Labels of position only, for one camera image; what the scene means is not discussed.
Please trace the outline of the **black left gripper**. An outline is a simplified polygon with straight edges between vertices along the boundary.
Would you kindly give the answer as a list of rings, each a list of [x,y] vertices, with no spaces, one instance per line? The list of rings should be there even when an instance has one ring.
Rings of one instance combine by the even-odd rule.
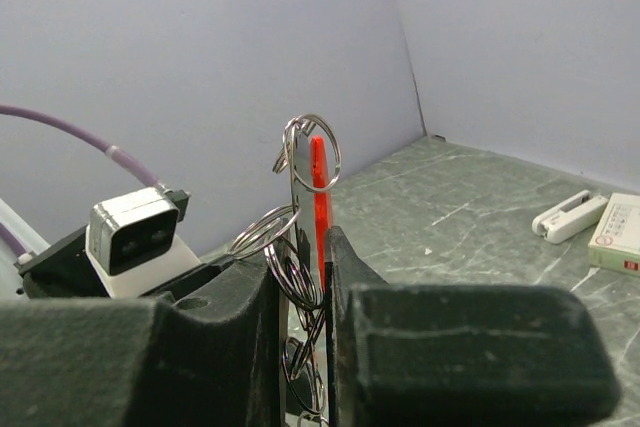
[[[235,262],[228,253],[204,260],[175,236],[167,252],[125,273],[112,275],[87,251],[87,233],[86,227],[73,231],[18,269],[27,302],[162,299],[175,303]]]

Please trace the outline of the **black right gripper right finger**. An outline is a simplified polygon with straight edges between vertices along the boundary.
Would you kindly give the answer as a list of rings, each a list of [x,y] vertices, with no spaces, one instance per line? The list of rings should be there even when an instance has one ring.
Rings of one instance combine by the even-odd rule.
[[[589,426],[621,385],[567,290],[385,281],[344,231],[325,236],[333,426]]]

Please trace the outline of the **red handled metal key holder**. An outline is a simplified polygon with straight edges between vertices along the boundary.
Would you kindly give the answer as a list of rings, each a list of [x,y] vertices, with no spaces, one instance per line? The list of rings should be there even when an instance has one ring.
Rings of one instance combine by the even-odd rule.
[[[331,143],[335,169],[330,179],[316,186],[312,176],[312,134],[324,132]],[[293,398],[289,410],[299,426],[327,426],[327,393],[316,356],[316,344],[325,325],[322,275],[318,269],[315,200],[330,192],[340,177],[341,150],[328,123],[316,114],[288,121],[282,147],[272,171],[286,172],[291,200],[250,224],[231,244],[235,260],[254,254],[267,262],[280,291],[294,308],[302,338],[287,334],[281,349],[286,392]]]

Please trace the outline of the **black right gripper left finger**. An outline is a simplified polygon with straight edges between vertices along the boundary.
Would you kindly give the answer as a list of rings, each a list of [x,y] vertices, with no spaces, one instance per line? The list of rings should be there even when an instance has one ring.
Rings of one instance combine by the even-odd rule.
[[[238,262],[166,297],[5,301],[5,426],[276,426],[280,294]]]

